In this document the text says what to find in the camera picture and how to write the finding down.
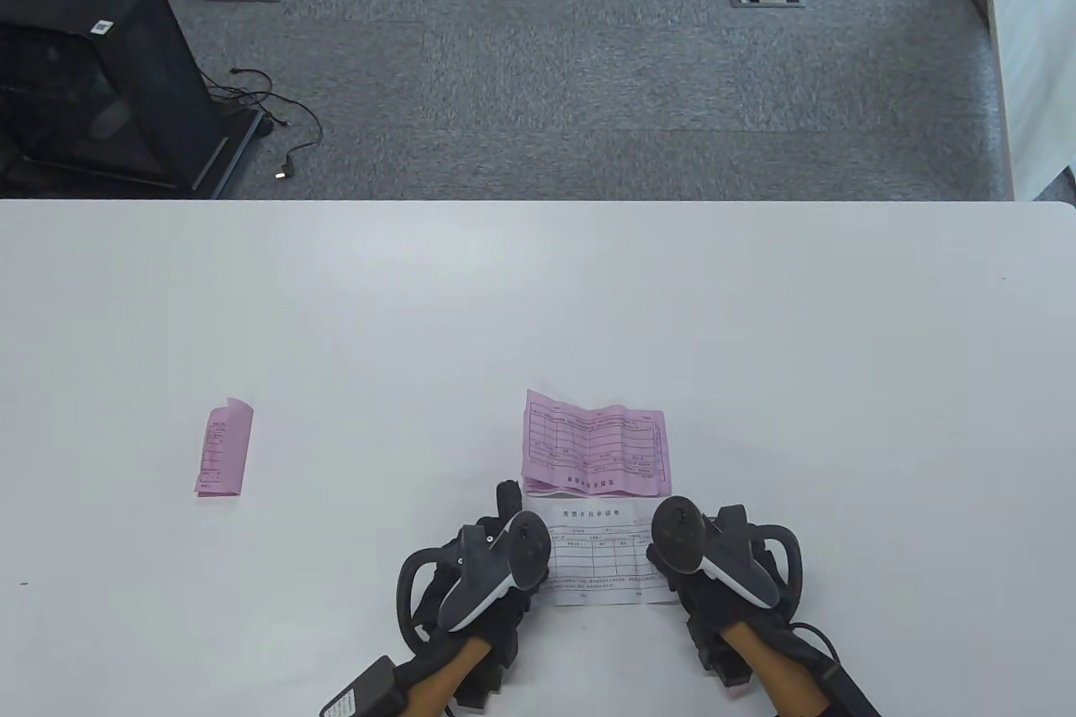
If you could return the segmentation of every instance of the black computer case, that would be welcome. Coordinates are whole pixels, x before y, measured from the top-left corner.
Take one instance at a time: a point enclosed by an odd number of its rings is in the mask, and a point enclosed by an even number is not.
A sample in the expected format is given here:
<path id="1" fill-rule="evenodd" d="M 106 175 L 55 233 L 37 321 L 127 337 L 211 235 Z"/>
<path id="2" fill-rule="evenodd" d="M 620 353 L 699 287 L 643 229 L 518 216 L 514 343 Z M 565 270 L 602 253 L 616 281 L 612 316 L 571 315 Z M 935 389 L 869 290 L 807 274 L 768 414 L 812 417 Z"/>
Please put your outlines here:
<path id="1" fill-rule="evenodd" d="M 228 139 L 168 0 L 0 0 L 0 128 L 25 159 L 179 195 Z"/>

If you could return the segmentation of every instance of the vr controller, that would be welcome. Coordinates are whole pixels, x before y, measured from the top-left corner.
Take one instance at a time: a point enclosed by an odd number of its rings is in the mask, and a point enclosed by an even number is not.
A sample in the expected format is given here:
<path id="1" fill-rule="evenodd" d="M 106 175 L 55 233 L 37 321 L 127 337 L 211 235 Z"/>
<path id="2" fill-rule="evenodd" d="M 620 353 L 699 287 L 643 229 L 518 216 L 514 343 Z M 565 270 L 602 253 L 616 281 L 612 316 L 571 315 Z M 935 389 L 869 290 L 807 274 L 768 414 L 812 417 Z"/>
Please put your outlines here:
<path id="1" fill-rule="evenodd" d="M 549 530 L 535 512 L 523 509 L 514 481 L 497 486 L 497 515 L 505 524 L 497 535 L 487 535 L 480 524 L 467 524 L 455 540 L 441 548 L 420 549 L 404 561 L 396 584 L 396 621 L 415 658 L 396 666 L 388 656 L 382 656 L 326 704 L 321 717 L 396 717 L 407 707 L 408 689 L 445 666 L 458 652 L 462 639 L 443 641 L 445 636 L 472 624 L 511 589 L 528 591 L 541 582 L 552 550 Z M 411 613 L 415 575 L 429 563 L 459 572 L 437 609 L 436 629 L 442 641 L 436 644 L 419 635 Z M 490 693 L 499 691 L 504 670 L 511 666 L 516 650 L 512 646 L 498 658 L 491 653 L 481 660 L 456 689 L 456 702 L 483 708 Z"/>
<path id="2" fill-rule="evenodd" d="M 680 574 L 703 572 L 720 580 L 752 605 L 771 611 L 780 620 L 749 620 L 751 628 L 769 647 L 803 664 L 826 693 L 850 717 L 879 717 L 862 690 L 840 665 L 836 650 L 821 631 L 809 624 L 792 621 L 803 593 L 803 556 L 799 542 L 784 526 L 753 524 L 747 520 L 741 505 L 722 507 L 714 518 L 682 495 L 666 498 L 654 510 L 651 538 L 662 560 Z M 766 540 L 776 540 L 788 558 L 788 579 L 780 578 L 768 556 Z M 769 561 L 763 566 L 761 560 Z M 751 679 L 747 665 L 705 618 L 693 610 L 692 603 L 681 602 L 688 609 L 688 632 L 704 669 L 713 670 L 726 687 L 741 686 Z M 825 655 L 795 635 L 805 628 L 818 634 L 831 655 Z"/>

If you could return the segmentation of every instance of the black cable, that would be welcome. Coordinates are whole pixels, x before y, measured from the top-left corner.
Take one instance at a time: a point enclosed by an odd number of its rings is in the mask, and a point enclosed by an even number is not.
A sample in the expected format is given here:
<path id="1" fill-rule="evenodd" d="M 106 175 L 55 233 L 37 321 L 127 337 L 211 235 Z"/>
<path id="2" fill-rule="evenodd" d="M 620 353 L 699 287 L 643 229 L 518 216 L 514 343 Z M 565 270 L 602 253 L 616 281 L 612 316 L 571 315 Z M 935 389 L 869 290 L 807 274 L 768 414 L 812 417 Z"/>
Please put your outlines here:
<path id="1" fill-rule="evenodd" d="M 253 106 L 258 107 L 258 109 L 261 110 L 261 113 L 264 113 L 266 117 L 269 117 L 269 121 L 272 121 L 274 125 L 284 126 L 284 128 L 287 128 L 288 125 L 287 121 L 281 121 L 280 117 L 277 117 L 275 114 L 266 109 L 263 102 L 265 101 L 266 90 L 242 90 L 242 88 L 238 86 L 224 86 L 224 84 L 222 83 L 214 82 L 214 80 L 212 80 L 210 75 L 208 75 L 207 72 L 203 71 L 203 69 L 199 68 L 199 72 L 201 72 L 202 78 L 207 80 L 207 82 L 209 82 L 212 87 L 217 88 L 220 92 L 224 92 L 224 94 L 226 94 L 222 97 L 220 95 L 213 95 L 212 92 L 210 92 L 212 98 L 216 99 L 216 101 L 237 101 L 236 109 L 226 110 L 225 114 L 238 113 L 238 111 L 242 110 L 243 98 L 252 98 L 251 102 L 253 103 Z M 269 87 L 270 88 L 272 87 L 272 79 L 269 79 Z"/>
<path id="2" fill-rule="evenodd" d="M 251 72 L 251 74 L 261 75 L 263 79 L 266 80 L 266 83 L 269 84 L 269 87 L 265 90 L 245 90 L 244 88 L 240 88 L 238 86 L 226 86 L 226 84 L 215 82 L 215 80 L 211 79 L 211 76 L 201 68 L 199 68 L 198 71 L 201 72 L 206 82 L 210 84 L 211 98 L 216 99 L 216 101 L 236 102 L 237 109 L 226 110 L 225 114 L 237 113 L 237 111 L 242 109 L 244 102 L 247 102 L 250 106 L 256 106 L 258 110 L 261 110 L 266 117 L 269 117 L 269 121 L 272 121 L 274 125 L 287 126 L 289 125 L 288 121 L 284 121 L 283 117 L 277 117 L 272 111 L 266 109 L 265 101 L 268 98 L 277 98 L 278 101 L 284 101 L 285 103 L 291 103 L 292 106 L 298 106 L 300 110 L 303 110 L 305 113 L 310 115 L 311 121 L 314 121 L 314 125 L 317 126 L 317 136 L 314 137 L 314 140 L 300 142 L 299 145 L 293 145 L 293 147 L 289 147 L 287 152 L 284 152 L 284 164 L 281 165 L 277 179 L 291 179 L 291 177 L 295 174 L 295 163 L 293 163 L 292 159 L 292 155 L 295 152 L 300 152 L 305 147 L 311 147 L 311 145 L 321 145 L 322 141 L 325 140 L 325 128 L 322 125 L 321 118 L 314 113 L 314 110 L 310 109 L 310 107 L 302 101 L 296 101 L 295 98 L 288 98 L 287 95 L 281 95 L 279 92 L 273 92 L 272 78 L 268 74 L 268 72 L 255 69 L 254 67 L 231 67 L 229 69 L 230 74 L 235 75 Z M 214 88 L 215 90 L 222 92 L 223 95 L 214 95 L 212 92 Z"/>
<path id="3" fill-rule="evenodd" d="M 824 644 L 825 648 L 830 650 L 830 658 L 833 659 L 833 662 L 837 664 L 840 663 L 840 656 L 837 655 L 837 648 L 833 646 L 833 643 L 826 637 L 825 633 L 816 628 L 813 624 L 808 624 L 805 621 L 794 621 L 789 624 L 789 629 L 793 631 L 806 630 L 808 633 L 813 633 L 822 639 L 822 644 Z"/>

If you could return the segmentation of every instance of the robotic glove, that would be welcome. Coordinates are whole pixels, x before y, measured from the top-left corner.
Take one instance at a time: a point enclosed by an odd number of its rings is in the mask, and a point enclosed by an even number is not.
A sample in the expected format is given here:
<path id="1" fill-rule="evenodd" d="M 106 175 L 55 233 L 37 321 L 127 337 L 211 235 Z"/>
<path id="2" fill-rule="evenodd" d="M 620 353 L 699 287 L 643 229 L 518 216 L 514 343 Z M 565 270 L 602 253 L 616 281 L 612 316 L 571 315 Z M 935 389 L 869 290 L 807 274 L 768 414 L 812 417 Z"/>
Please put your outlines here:
<path id="1" fill-rule="evenodd" d="M 506 532 L 506 526 L 522 509 L 523 496 L 520 492 L 520 486 L 516 482 L 502 481 L 497 486 L 497 515 L 479 518 L 476 524 L 481 528 L 481 539 L 483 543 L 492 546 L 502 534 L 506 537 L 501 539 L 507 539 L 508 533 Z M 534 516 L 534 514 L 528 512 L 526 515 L 537 519 L 537 516 Z M 445 544 L 442 549 L 450 549 L 454 545 L 461 544 L 464 540 L 464 532 L 467 529 L 467 526 L 462 529 L 455 539 Z M 453 589 L 456 589 L 456 591 L 459 590 L 458 586 L 464 576 L 462 574 L 463 567 L 459 563 L 450 563 L 443 560 L 438 561 L 437 570 L 434 572 L 434 579 L 426 587 L 422 599 L 419 601 L 419 606 L 410 617 L 411 631 L 415 627 L 421 627 L 426 635 L 429 636 L 429 648 L 438 647 L 444 643 L 462 646 L 471 636 L 481 638 L 491 647 L 490 656 L 487 657 L 489 660 L 496 662 L 498 666 L 511 666 L 519 649 L 516 628 L 523 621 L 524 614 L 530 609 L 530 598 L 534 596 L 538 591 L 538 587 L 549 576 L 550 542 L 548 532 L 544 533 L 543 538 L 540 534 L 537 536 L 537 539 L 534 542 L 533 551 L 535 557 L 530 560 L 534 564 L 534 571 L 526 570 L 524 574 L 515 572 L 514 575 L 525 577 L 525 579 L 513 579 L 513 584 L 507 586 L 507 590 L 502 595 L 485 605 L 484 609 L 478 611 L 472 620 L 467 621 L 466 617 L 459 620 L 464 623 L 451 632 L 441 627 L 439 616 L 442 613 L 442 606 L 449 594 L 453 593 Z M 535 573 L 538 574 L 537 581 L 533 582 Z M 533 582 L 533 585 L 527 585 L 528 582 Z M 518 584 L 522 584 L 525 587 L 520 588 Z M 483 605 L 484 599 L 476 604 L 473 610 L 478 610 Z M 401 630 L 405 633 L 405 641 L 411 646 L 413 639 L 409 638 L 407 629 L 401 628 Z M 411 648 L 416 653 L 422 653 L 426 649 L 421 644 L 419 647 L 412 646 Z"/>
<path id="2" fill-rule="evenodd" d="M 878 713 L 840 665 L 830 639 L 805 622 L 793 622 L 803 590 L 799 543 L 789 530 L 749 523 L 742 505 L 722 507 L 707 518 L 683 496 L 666 498 L 654 511 L 653 544 L 647 558 L 668 579 L 688 611 L 688 631 L 703 666 L 725 686 L 751 678 L 751 667 L 721 637 L 745 622 L 765 644 L 805 666 L 839 713 L 878 717 Z M 767 539 L 777 540 L 788 558 L 781 577 Z M 796 635 L 815 633 L 829 655 Z"/>
<path id="3" fill-rule="evenodd" d="M 516 628 L 530 598 L 549 576 L 549 530 L 523 510 L 514 481 L 497 486 L 497 515 L 466 524 L 441 548 L 420 549 L 400 570 L 396 620 L 414 659 L 396 666 L 382 656 L 321 711 L 321 717 L 396 717 L 407 707 L 407 692 L 459 653 L 469 638 L 491 650 L 456 689 L 459 705 L 482 708 L 498 691 L 505 667 L 515 660 Z M 419 570 L 435 563 L 434 578 L 411 613 Z M 422 628 L 423 639 L 415 628 Z"/>

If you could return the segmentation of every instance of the folded pink paper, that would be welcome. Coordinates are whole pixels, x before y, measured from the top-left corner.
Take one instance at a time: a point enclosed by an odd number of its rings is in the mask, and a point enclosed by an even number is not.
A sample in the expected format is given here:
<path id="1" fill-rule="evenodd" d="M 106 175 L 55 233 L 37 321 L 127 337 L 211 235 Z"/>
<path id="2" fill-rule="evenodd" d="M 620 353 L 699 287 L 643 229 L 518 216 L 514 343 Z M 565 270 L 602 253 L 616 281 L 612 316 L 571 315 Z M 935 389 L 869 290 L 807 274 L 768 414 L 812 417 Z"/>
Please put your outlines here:
<path id="1" fill-rule="evenodd" d="M 251 441 L 254 409 L 235 397 L 213 409 L 206 424 L 202 464 L 195 492 L 199 497 L 239 495 L 246 468 L 246 446 Z"/>
<path id="2" fill-rule="evenodd" d="M 523 427 L 527 495 L 669 495 L 661 411 L 580 409 L 527 390 Z"/>

